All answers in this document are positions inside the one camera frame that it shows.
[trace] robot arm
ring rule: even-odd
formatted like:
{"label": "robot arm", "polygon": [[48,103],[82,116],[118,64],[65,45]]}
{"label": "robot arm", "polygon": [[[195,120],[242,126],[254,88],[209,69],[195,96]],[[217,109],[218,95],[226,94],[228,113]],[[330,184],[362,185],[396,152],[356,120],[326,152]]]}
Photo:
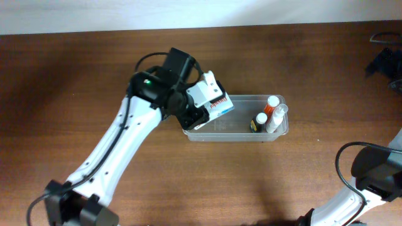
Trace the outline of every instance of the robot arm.
{"label": "robot arm", "polygon": [[[134,74],[112,125],[66,183],[48,184],[42,197],[50,225],[118,225],[118,216],[107,206],[146,136],[170,115],[177,117],[184,130],[210,121],[204,104],[225,97],[223,87],[211,71],[203,73],[187,53],[172,48],[166,54],[162,67]],[[187,83],[193,67],[199,77],[194,83]],[[28,225],[33,205],[28,209]]]}
{"label": "robot arm", "polygon": [[[350,146],[365,146],[352,165],[352,179],[346,182],[339,170],[339,156]],[[335,161],[344,187],[325,205],[311,209],[296,226],[350,225],[374,207],[402,198],[402,130],[385,148],[375,144],[345,144]]]}
{"label": "robot arm", "polygon": [[67,181],[75,184],[99,163],[123,122],[127,101],[130,101],[129,116],[114,150],[90,180],[73,189],[87,198],[96,194],[98,202],[105,207],[112,201],[117,183],[137,149],[162,120],[159,108],[150,108],[151,103],[139,97],[124,98],[119,113],[104,137],[84,163],[67,178]]}

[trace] orange bottle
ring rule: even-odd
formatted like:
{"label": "orange bottle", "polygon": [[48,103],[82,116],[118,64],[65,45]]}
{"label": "orange bottle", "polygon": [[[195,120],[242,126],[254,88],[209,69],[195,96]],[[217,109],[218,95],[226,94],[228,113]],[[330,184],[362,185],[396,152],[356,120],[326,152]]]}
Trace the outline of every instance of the orange bottle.
{"label": "orange bottle", "polygon": [[271,118],[272,113],[274,112],[274,109],[276,106],[279,105],[279,98],[277,96],[269,96],[267,100],[267,104],[264,108],[264,113],[268,116],[268,119]]}

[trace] wooden table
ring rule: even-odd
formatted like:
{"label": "wooden table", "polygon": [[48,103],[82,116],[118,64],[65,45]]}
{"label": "wooden table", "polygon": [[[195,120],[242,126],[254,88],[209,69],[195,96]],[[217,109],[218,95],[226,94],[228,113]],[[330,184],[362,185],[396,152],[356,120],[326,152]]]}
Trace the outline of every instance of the wooden table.
{"label": "wooden table", "polygon": [[[117,114],[134,65],[174,46],[229,94],[281,94],[290,131],[271,143],[194,143],[174,117],[145,140],[110,208],[122,225],[240,225],[293,220],[343,184],[334,168],[349,141],[388,145],[402,97],[364,68],[384,48],[371,34],[402,21],[0,36],[0,222],[24,224],[51,179],[64,181]],[[147,59],[142,69],[161,64]],[[341,158],[349,175],[360,148]],[[402,201],[361,220],[400,225]],[[46,225],[44,205],[33,212]]]}

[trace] black bracket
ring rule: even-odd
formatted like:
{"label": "black bracket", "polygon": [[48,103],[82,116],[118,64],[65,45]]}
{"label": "black bracket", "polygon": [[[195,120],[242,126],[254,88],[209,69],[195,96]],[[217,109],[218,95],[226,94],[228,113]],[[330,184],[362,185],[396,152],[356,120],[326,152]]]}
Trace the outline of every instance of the black bracket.
{"label": "black bracket", "polygon": [[356,188],[371,191],[391,202],[402,197],[402,154],[363,148],[352,165]]}
{"label": "black bracket", "polygon": [[186,93],[186,88],[191,85],[187,84],[187,80],[193,67],[197,68],[194,57],[172,48],[163,66],[153,66],[136,73],[128,90],[134,96],[151,102],[151,108],[161,109],[162,120],[170,115],[176,116],[184,130],[191,130],[209,120],[207,109],[204,106],[196,108],[193,99]]}
{"label": "black bracket", "polygon": [[312,223],[313,211],[314,209],[311,209],[306,213],[306,215],[300,216],[299,219],[297,219],[295,226],[310,226]]}
{"label": "black bracket", "polygon": [[384,74],[391,80],[388,88],[402,94],[402,51],[383,49],[365,71],[367,76],[371,76],[375,72]]}
{"label": "black bracket", "polygon": [[[51,180],[45,192],[52,193],[71,186]],[[46,212],[51,226],[117,226],[119,217],[108,208],[98,203],[99,197],[89,199],[74,191],[61,195],[52,195],[45,199]]]}

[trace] small bottle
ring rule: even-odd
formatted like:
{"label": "small bottle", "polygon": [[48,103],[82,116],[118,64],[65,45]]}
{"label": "small bottle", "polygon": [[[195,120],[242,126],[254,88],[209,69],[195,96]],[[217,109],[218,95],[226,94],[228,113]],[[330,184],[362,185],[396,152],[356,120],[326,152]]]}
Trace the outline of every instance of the small bottle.
{"label": "small bottle", "polygon": [[275,107],[279,105],[279,98],[277,96],[269,96],[267,100],[267,104],[264,108],[264,113],[268,116],[268,119],[271,118],[272,112],[274,111]]}
{"label": "small bottle", "polygon": [[266,131],[268,133],[273,133],[276,128],[282,123],[283,117],[288,112],[289,108],[286,104],[280,104],[275,107],[274,112],[272,113],[271,120],[267,123]]}
{"label": "small bottle", "polygon": [[250,128],[252,132],[262,132],[265,129],[265,122],[268,120],[268,117],[265,113],[259,113],[256,117],[250,122]]}

